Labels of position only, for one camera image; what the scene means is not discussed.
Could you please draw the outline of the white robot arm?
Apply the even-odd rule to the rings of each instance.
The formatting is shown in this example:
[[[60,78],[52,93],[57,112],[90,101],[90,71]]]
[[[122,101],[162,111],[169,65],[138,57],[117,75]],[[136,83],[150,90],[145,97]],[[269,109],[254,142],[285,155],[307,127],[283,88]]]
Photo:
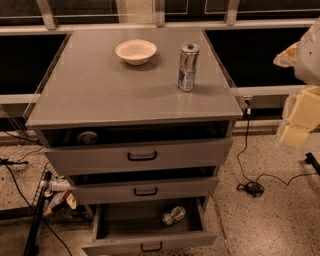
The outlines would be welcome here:
[[[306,87],[289,95],[278,128],[279,142],[299,147],[320,125],[320,18],[301,39],[277,54],[273,63],[294,68],[294,75]]]

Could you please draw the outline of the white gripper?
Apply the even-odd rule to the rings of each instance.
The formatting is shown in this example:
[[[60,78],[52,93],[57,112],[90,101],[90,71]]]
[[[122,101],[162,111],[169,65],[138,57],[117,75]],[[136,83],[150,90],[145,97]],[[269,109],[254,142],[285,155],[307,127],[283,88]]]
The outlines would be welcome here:
[[[279,67],[294,67],[296,64],[298,43],[290,45],[277,54],[273,63]],[[287,97],[283,119],[285,126],[280,130],[280,142],[289,147],[299,147],[309,131],[320,125],[320,87],[307,86],[297,94]]]

